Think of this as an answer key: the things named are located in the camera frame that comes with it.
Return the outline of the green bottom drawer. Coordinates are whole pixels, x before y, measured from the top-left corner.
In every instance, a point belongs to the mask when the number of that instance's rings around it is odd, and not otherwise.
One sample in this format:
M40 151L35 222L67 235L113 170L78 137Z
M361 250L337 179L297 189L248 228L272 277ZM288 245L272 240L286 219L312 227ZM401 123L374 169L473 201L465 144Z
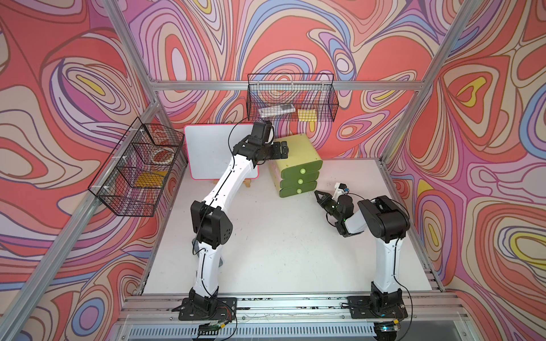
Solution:
M296 196L302 193L307 193L316 190L317 188L317 182L311 181L308 183L302 183L302 184L296 184L295 186L291 186L288 188L281 188L280 189L280 197L289 197L289 196Z

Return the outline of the yellow green drawer cabinet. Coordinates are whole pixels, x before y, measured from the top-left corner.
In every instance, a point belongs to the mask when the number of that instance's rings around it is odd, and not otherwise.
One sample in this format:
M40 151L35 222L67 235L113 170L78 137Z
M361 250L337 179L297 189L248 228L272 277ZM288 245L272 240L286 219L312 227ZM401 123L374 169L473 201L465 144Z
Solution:
M308 136L305 134L298 134L292 136L286 136L279 139L275 139L274 142L287 142L289 147L288 163L300 164L322 160L319 153L314 148L313 144L309 140ZM277 192L280 195L279 182L282 179L280 176L280 170L278 168L278 163L281 160L278 159L269 161L270 175L272 176L274 185L277 189Z

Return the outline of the green top drawer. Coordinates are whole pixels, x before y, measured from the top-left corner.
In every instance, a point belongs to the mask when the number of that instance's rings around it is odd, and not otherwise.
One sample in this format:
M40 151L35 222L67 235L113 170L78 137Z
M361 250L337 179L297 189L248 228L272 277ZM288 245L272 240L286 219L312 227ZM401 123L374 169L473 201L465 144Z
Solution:
M311 173L317 173L323 166L323 161L313 161L300 164L288 163L288 160L281 160L278 164L280 170L280 176L284 180L294 180L300 176L309 175Z

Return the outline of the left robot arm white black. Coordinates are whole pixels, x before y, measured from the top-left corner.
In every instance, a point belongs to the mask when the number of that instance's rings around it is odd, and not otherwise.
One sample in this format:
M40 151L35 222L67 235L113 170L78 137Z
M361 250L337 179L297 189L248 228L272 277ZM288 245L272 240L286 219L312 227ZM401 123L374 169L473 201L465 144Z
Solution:
M232 159L212 191L191 205L191 220L196 234L198 268L191 292L204 299L214 297L219 288L218 273L223 245L233 232L228 209L243 181L259 163L287 159L286 142L235 145Z

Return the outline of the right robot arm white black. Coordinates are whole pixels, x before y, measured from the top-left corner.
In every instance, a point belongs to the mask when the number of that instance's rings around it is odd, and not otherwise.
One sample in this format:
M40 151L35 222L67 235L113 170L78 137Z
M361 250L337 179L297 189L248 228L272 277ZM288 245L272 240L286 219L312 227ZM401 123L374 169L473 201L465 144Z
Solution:
M317 203L334 218L331 226L342 237L354 237L369 231L376 241L376 270L371 283L371 299L379 307L388 307L402 301L400 249L410 228L407 213L388 196L354 203L351 195L332 194L316 190Z

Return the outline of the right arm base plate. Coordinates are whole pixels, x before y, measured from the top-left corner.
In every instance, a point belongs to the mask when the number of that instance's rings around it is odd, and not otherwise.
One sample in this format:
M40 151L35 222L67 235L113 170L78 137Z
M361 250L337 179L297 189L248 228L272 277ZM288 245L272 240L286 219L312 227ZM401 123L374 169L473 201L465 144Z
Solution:
M409 314L402 299L402 292L349 296L348 309L352 319L404 320Z

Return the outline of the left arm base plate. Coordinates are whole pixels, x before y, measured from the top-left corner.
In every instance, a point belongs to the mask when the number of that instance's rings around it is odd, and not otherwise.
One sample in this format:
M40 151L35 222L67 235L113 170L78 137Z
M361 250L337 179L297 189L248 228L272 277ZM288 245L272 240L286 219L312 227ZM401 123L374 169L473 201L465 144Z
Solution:
M171 310L180 321L233 322L236 318L237 298L184 298L182 304Z

